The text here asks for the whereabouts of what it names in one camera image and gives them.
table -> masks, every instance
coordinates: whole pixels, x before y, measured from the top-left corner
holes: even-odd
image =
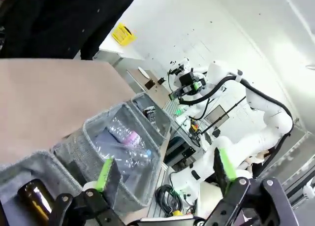
[[[105,40],[99,46],[100,51],[116,53],[119,55],[119,59],[113,64],[116,67],[124,58],[134,60],[145,60],[133,47],[132,44],[122,46],[120,45],[111,34],[105,38]]]
[[[0,60],[0,164],[50,149],[83,122],[135,93],[108,63]],[[162,159],[168,140],[161,146]],[[145,217],[130,213],[125,223]]]
[[[135,80],[135,82],[142,88],[142,90],[146,91],[151,99],[153,99],[157,103],[157,105],[161,109],[163,109],[167,102],[170,100],[168,97],[169,92],[163,85],[160,85],[158,83],[157,77],[155,77],[150,70],[144,70],[148,74],[150,79],[155,82],[155,85],[149,90],[145,87],[145,84],[150,79],[143,76],[143,74],[138,69],[127,69],[127,73]]]
[[[162,163],[162,167],[161,167],[161,170],[160,170],[160,173],[159,173],[156,189],[158,189],[162,185],[170,184],[169,183],[169,175],[172,172],[174,172],[174,170],[171,167],[168,167],[165,163]],[[201,208],[200,207],[201,207],[201,198],[198,197],[198,199],[197,199],[197,209],[196,209],[196,216],[198,216],[198,217],[200,217],[200,212],[201,212]],[[188,208],[189,208],[189,205],[183,201],[184,213],[186,212],[186,210]],[[156,199],[153,198],[153,200],[152,200],[152,202],[150,204],[150,207],[149,207],[147,218],[164,218],[164,217],[165,217],[165,213],[163,212],[163,210],[158,205]]]

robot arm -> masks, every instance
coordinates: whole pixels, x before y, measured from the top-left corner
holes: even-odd
[[[192,101],[180,100],[182,104],[195,105],[204,102],[206,99],[213,97],[224,82],[228,80],[237,80],[246,87],[246,99],[253,109],[261,110],[264,113],[264,122],[266,127],[257,133],[251,133],[243,137],[239,142],[233,144],[227,137],[221,136],[213,142],[204,156],[185,168],[179,173],[172,176],[174,188],[182,194],[190,194],[191,199],[197,198],[197,189],[200,182],[214,173],[214,150],[215,148],[225,149],[229,161],[237,168],[246,158],[255,156],[261,151],[269,150],[274,147],[279,139],[279,150],[288,133],[293,128],[293,120],[289,110],[280,102],[268,97],[262,92],[252,87],[245,79],[241,78],[241,73],[236,76],[234,73],[220,71],[220,67],[214,67],[217,71],[213,76],[207,74],[212,80],[209,88],[212,88],[207,94]]]
[[[203,87],[202,90],[200,90],[198,93],[194,95],[184,95],[181,96],[180,98],[184,98],[186,100],[196,100],[208,94],[217,85],[218,82],[220,82],[223,78],[229,75],[229,71],[224,69],[219,64],[220,64],[219,62],[213,62],[209,66],[194,68],[193,74],[198,76],[199,78],[204,78],[205,86]],[[191,72],[191,66],[189,64],[188,58],[185,58],[184,62],[181,62],[179,64],[179,68],[182,68],[182,70],[180,73],[177,73],[174,80],[174,86],[178,87],[180,90],[184,86],[184,84],[182,84],[180,81],[180,77]],[[210,99],[216,99],[220,97],[225,90],[226,90],[225,85],[222,85],[220,89],[210,97]],[[189,119],[187,120],[187,117],[200,118],[204,111],[205,111],[204,114],[207,115],[211,109],[211,105],[209,105],[208,107],[207,102],[208,100],[204,100],[200,103],[188,107],[184,113],[182,113],[180,116],[176,118],[177,123],[182,124],[183,122],[185,122],[188,132],[190,127],[190,120]]]

gray fabric bin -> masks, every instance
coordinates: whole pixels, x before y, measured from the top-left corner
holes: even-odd
[[[0,197],[10,225],[38,225],[24,210],[24,205],[17,196],[17,191],[24,184],[36,178],[44,183],[53,198],[62,193],[77,196],[82,189],[59,160],[48,151],[35,152],[8,165],[0,171]],[[89,221],[86,225],[95,225],[95,222]]]
[[[161,163],[159,148],[126,103],[114,106],[108,111],[86,120],[81,129],[57,144],[53,148],[53,152],[68,170],[70,163],[75,162],[88,182],[97,180],[104,161],[95,150],[91,138],[99,135],[115,116],[119,116],[125,123],[128,123],[128,127],[141,134],[146,148],[151,150],[155,160],[151,168],[146,169],[141,175],[140,183],[133,193],[126,188],[122,180],[120,181],[114,210],[123,215],[149,205],[154,194]]]
[[[154,142],[158,146],[161,146],[170,131],[170,117],[150,98],[146,92],[137,94],[133,99],[131,99],[131,101],[128,101],[128,105],[137,115],[137,118],[146,128]],[[149,106],[154,106],[156,108],[156,124],[158,129],[154,127],[143,114],[143,109]]]

pink label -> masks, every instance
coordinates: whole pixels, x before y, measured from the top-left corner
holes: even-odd
[[[123,141],[123,144],[125,145],[131,145],[131,146],[136,146],[139,144],[140,142],[140,136],[135,132],[133,131],[129,137],[125,138],[125,140]]]

white ceiling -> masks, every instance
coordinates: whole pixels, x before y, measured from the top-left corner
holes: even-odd
[[[315,133],[313,0],[218,0],[264,54],[306,129]]]

